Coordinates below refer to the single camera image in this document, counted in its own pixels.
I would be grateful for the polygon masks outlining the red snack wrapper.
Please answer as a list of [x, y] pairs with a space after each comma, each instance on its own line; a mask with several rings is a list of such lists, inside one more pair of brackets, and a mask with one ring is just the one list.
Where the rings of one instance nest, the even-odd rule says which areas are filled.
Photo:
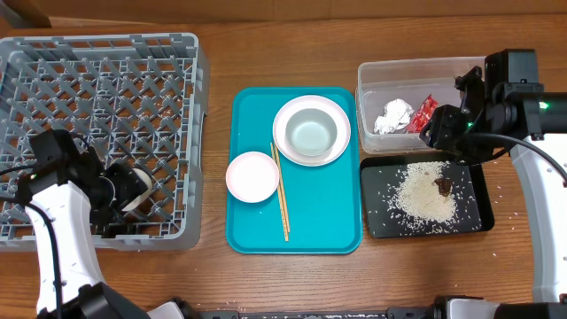
[[417, 110], [415, 116], [410, 123], [406, 126], [408, 133], [420, 133], [425, 125], [430, 121], [434, 110], [438, 107], [439, 103], [429, 95]]

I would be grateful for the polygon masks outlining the cream white cup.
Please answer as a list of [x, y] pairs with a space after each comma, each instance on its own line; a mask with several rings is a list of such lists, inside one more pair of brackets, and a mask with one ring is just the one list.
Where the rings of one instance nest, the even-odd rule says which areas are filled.
[[122, 209], [122, 212], [129, 212], [140, 206], [151, 194], [152, 184], [151, 178], [139, 168], [134, 168], [133, 172], [136, 174], [136, 197], [129, 201]]

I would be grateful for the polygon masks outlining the white tissue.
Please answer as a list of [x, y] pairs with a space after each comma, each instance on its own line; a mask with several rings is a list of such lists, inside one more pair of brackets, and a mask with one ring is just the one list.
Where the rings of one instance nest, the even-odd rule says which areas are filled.
[[406, 101], [394, 99], [384, 106], [384, 114], [375, 120], [374, 132], [383, 135], [404, 129], [410, 123], [413, 113], [413, 107]]

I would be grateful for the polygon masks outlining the grey-white bowl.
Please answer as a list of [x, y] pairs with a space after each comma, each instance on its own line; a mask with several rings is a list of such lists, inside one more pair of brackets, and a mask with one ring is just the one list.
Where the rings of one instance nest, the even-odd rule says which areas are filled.
[[326, 112], [308, 108], [297, 111], [288, 120], [286, 137], [291, 148], [308, 157], [327, 152], [337, 139], [335, 121]]

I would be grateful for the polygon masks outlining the small pink-white bowl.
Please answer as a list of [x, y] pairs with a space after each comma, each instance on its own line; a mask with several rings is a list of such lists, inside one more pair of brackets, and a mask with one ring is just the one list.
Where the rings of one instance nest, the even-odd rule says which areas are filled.
[[260, 203], [272, 196], [279, 184], [275, 161], [262, 152], [245, 152], [236, 156], [226, 171], [229, 193], [245, 203]]

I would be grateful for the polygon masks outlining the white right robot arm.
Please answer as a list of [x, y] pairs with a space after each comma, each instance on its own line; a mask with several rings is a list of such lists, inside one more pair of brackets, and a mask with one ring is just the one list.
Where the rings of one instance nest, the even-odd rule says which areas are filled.
[[506, 49], [455, 80], [460, 106], [442, 105], [420, 133], [465, 165], [509, 154], [524, 193], [534, 256], [533, 301], [439, 296], [428, 318], [566, 316], [566, 95], [540, 83], [537, 56]]

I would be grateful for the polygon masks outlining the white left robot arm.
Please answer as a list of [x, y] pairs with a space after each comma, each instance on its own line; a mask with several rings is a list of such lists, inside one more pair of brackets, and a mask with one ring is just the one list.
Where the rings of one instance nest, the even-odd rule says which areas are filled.
[[64, 129], [31, 137], [35, 164], [17, 182], [15, 198], [35, 233], [41, 318], [85, 317], [88, 304], [112, 309], [115, 293], [102, 275], [91, 228], [140, 206], [152, 189], [143, 170], [124, 163], [105, 167], [93, 147], [80, 152], [75, 138]]

